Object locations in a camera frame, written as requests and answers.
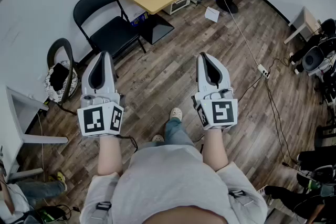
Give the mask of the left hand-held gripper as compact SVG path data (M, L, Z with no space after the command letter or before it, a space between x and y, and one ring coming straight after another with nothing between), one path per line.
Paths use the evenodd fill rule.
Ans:
M123 107L120 95L115 93L116 79L113 59L108 52L96 55L86 67L81 80L81 108L77 110L83 136L120 134ZM104 90L110 94L99 94Z

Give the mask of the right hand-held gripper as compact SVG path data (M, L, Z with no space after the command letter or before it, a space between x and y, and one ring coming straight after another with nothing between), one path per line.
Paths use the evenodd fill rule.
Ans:
M238 100L234 99L226 67L217 58L201 52L196 69L199 92L192 96L192 100L203 129L222 130L236 125Z

